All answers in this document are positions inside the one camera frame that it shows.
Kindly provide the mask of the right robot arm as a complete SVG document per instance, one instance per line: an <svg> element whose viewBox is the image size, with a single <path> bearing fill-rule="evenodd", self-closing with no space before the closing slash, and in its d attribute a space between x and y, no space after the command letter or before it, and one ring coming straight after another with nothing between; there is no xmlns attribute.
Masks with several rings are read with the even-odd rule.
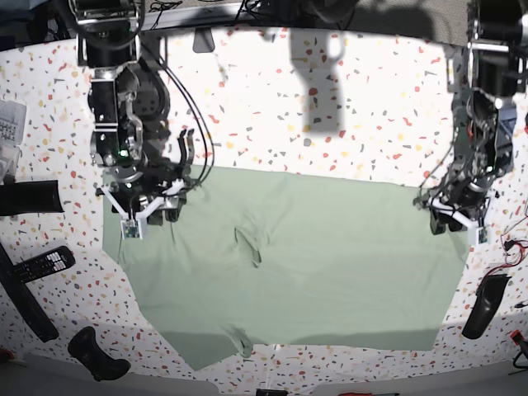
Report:
<svg viewBox="0 0 528 396"><path fill-rule="evenodd" d="M108 178L97 196L107 199L132 238L143 226L177 222L192 186L193 132L185 128L177 135L177 159L163 156L171 135L170 95L142 54L144 2L57 1L55 6L77 34L78 65L92 71L90 154Z"/></svg>

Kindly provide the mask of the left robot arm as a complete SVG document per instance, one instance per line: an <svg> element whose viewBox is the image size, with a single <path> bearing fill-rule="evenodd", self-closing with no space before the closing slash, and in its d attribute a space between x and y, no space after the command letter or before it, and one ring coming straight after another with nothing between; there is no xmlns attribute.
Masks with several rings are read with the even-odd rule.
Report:
<svg viewBox="0 0 528 396"><path fill-rule="evenodd" d="M488 192L513 169L513 97L527 86L527 3L472 1L465 61L466 146L456 151L440 184L413 203L429 211L432 234L467 229L482 241Z"/></svg>

